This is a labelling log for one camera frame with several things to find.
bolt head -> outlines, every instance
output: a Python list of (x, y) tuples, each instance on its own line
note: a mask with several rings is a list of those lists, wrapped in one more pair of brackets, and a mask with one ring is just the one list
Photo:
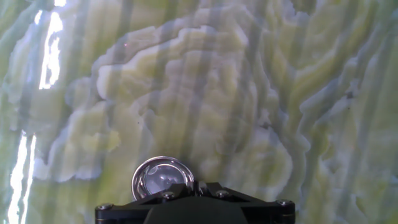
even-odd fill
[(110, 209), (112, 207), (113, 207), (112, 203), (104, 203), (104, 204), (98, 206), (97, 208), (100, 209), (100, 210), (107, 210), (107, 209)]
[(293, 202), (291, 200), (277, 200), (276, 203), (278, 203), (281, 206), (286, 206), (286, 205), (290, 205), (293, 204)]
[(163, 192), (162, 197), (167, 200), (170, 200), (170, 199), (173, 199), (175, 197), (175, 195), (173, 192)]
[(226, 190), (217, 190), (217, 192), (216, 192), (216, 196), (218, 198), (224, 198), (224, 197), (226, 197), (228, 195), (229, 195), (229, 193)]

black mount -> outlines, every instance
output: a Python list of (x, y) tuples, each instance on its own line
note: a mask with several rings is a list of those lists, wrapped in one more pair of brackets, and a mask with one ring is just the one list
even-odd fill
[(219, 183), (173, 184), (143, 199), (95, 208), (96, 224), (294, 224), (295, 204), (288, 200), (264, 202)]

black bracket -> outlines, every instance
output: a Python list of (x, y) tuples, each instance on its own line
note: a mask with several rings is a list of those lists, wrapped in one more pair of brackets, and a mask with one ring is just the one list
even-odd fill
[(272, 223), (294, 224), (295, 204), (264, 202), (219, 183), (173, 184), (127, 205), (95, 208), (96, 224)]

screw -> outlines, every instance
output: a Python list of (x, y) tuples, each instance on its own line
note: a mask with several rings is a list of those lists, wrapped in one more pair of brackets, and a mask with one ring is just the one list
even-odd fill
[(229, 193), (226, 190), (217, 190), (217, 192), (216, 192), (216, 196), (219, 198), (224, 198), (228, 195), (229, 195)]
[(100, 209), (100, 210), (107, 210), (107, 209), (110, 209), (112, 207), (113, 207), (112, 203), (104, 203), (104, 204), (98, 206), (97, 208)]
[(286, 206), (286, 205), (292, 204), (293, 202), (291, 200), (283, 200), (282, 199), (282, 200), (277, 200), (276, 203), (278, 203), (281, 206)]
[(164, 192), (162, 193), (162, 197), (166, 198), (167, 200), (173, 199), (175, 197), (173, 192)]

